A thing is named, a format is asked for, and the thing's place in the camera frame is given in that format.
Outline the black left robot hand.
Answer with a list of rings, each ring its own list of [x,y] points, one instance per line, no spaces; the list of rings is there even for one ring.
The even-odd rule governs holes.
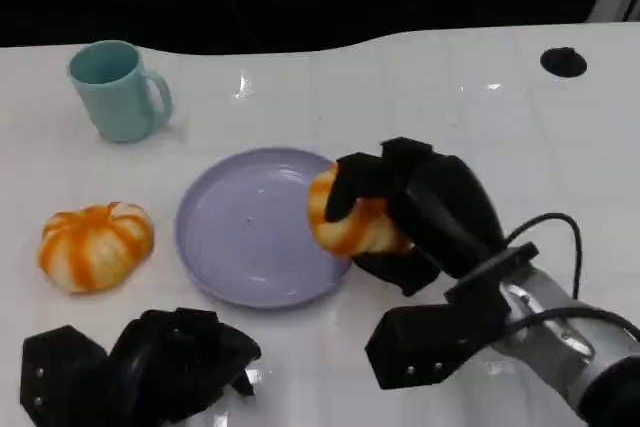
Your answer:
[[[256,341],[213,311],[147,310],[127,324],[107,358],[105,424],[175,424],[215,404],[228,386],[253,396],[246,368],[260,357]]]

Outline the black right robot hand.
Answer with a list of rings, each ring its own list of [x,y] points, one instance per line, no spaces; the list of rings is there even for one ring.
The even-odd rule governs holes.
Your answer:
[[[381,147],[378,156],[338,159],[321,212],[328,226],[350,220],[390,237],[344,236],[336,252],[410,297],[439,274],[460,279],[505,248],[488,194],[460,158],[405,137]]]

